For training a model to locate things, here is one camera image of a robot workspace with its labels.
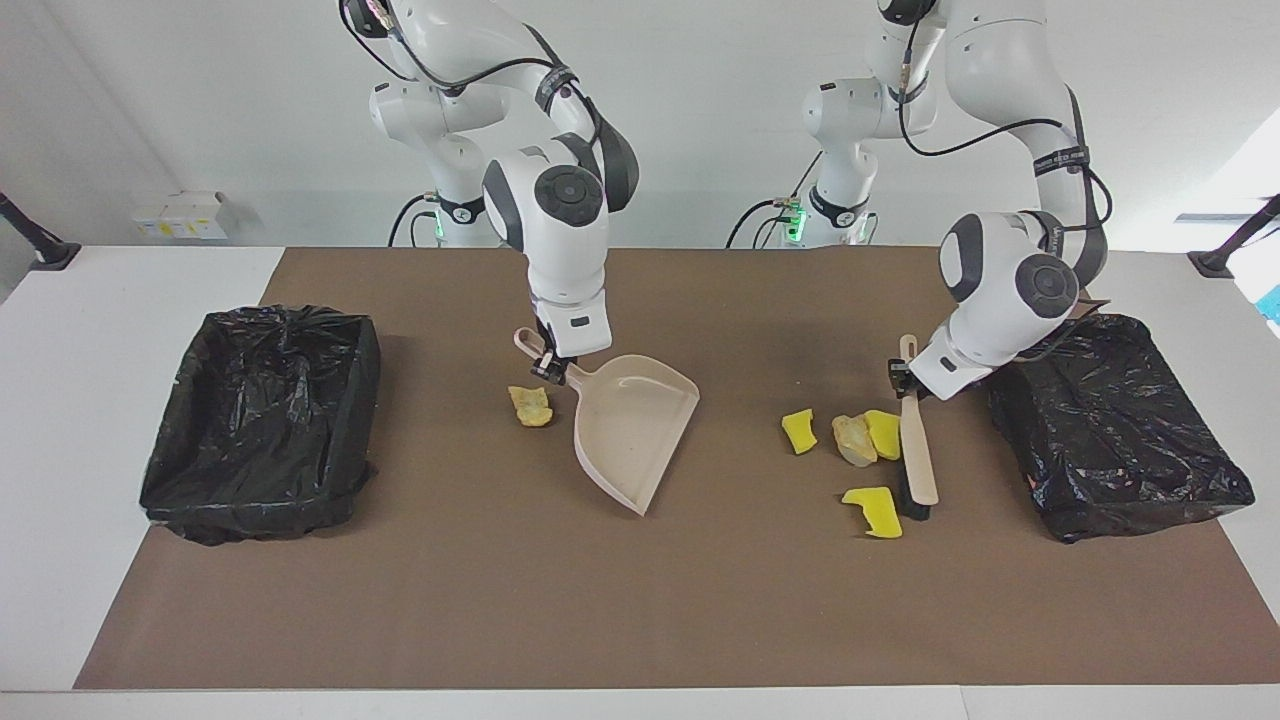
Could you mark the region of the beige brush black bristles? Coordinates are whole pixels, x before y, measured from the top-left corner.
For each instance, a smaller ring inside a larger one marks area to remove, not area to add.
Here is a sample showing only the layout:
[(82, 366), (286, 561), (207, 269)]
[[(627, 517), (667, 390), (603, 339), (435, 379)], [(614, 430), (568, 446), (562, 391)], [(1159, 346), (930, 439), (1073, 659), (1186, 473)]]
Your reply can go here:
[[(914, 334), (904, 334), (899, 341), (899, 357), (910, 363), (918, 354), (918, 340)], [(900, 436), (905, 471), (906, 515), (916, 521), (931, 519), (932, 509), (938, 503), (934, 469), (920, 413), (920, 401), (900, 400)]]

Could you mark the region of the beige orange striped foam chunk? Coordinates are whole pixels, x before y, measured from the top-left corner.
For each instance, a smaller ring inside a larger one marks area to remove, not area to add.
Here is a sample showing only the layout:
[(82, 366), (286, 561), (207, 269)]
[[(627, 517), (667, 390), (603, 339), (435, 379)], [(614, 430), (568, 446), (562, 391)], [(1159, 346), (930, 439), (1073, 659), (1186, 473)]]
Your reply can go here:
[(864, 414), (836, 416), (831, 427), (837, 450), (846, 462), (855, 468), (868, 468), (881, 459)]

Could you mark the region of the beige plastic dustpan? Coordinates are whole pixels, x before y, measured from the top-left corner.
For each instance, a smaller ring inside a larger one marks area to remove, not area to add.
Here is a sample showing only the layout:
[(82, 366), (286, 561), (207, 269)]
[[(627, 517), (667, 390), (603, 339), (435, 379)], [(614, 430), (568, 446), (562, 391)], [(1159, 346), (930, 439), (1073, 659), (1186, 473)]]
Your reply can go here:
[(654, 357), (627, 354), (588, 372), (570, 364), (575, 452), (608, 496), (644, 516), (700, 401), (700, 389)]

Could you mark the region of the notched yellow sponge piece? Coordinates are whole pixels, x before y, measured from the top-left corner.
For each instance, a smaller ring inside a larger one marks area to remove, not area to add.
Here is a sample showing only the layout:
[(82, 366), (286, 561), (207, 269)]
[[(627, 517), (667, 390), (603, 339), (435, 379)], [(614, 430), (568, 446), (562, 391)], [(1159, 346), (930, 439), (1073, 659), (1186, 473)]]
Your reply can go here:
[(868, 487), (846, 491), (841, 503), (861, 510), (870, 538), (878, 541), (891, 541), (902, 537), (902, 527), (899, 519), (893, 493), (888, 487)]

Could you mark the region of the black bag lined bin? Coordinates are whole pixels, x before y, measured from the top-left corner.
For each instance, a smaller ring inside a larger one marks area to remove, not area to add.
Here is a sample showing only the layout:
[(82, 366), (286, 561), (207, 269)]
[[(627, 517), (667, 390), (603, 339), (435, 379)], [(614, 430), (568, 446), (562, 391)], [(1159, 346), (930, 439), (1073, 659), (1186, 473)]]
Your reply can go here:
[(367, 315), (316, 305), (207, 314), (145, 469), (145, 516), (205, 546), (346, 524), (371, 473), (380, 375)]
[(1254, 488), (1133, 316), (1069, 324), (1036, 363), (986, 379), (997, 432), (1047, 532), (1074, 544), (1147, 536), (1254, 503)]

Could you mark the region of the pale greenish foam chunk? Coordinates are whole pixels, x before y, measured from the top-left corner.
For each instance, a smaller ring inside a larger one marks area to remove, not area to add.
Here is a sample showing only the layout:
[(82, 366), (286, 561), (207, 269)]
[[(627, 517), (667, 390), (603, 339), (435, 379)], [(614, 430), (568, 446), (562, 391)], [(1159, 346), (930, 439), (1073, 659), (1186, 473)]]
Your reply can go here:
[(554, 410), (544, 388), (508, 386), (507, 392), (521, 427), (543, 428), (554, 419)]

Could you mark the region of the brown table mat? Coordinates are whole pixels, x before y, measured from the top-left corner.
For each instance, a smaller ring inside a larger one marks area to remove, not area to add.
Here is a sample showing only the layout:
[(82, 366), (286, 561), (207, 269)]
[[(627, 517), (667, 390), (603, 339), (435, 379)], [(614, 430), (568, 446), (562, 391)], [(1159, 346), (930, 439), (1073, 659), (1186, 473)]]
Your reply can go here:
[[(375, 474), (353, 519), (204, 547), (147, 532), (77, 687), (650, 688), (1280, 683), (1222, 528), (1060, 544), (984, 395), (928, 402), (941, 503), (873, 539), (829, 420), (891, 410), (888, 357), (951, 311), (933, 249), (614, 250), (613, 355), (700, 388), (645, 516), (584, 474), (573, 395), (521, 427), (508, 250), (293, 249), (266, 304), (369, 315)], [(810, 407), (818, 446), (781, 418)]]

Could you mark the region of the white power outlet box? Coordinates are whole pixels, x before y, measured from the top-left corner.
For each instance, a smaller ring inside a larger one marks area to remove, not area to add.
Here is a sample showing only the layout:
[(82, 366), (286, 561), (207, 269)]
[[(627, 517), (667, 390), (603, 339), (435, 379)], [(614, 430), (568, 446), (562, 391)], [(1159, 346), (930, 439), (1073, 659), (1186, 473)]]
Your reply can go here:
[(138, 206), (131, 222), (140, 237), (150, 240), (229, 240), (238, 220), (225, 195), (186, 191)]

